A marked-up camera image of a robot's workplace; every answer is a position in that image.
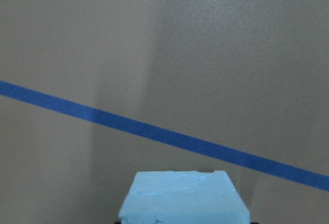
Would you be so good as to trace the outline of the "light blue foam block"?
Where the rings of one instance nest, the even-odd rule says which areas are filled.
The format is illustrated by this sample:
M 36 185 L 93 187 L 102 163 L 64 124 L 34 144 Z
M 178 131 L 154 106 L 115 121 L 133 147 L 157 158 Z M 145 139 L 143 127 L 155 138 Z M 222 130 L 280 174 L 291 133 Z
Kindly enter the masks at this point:
M 135 175 L 121 223 L 250 223 L 225 171 L 149 171 Z

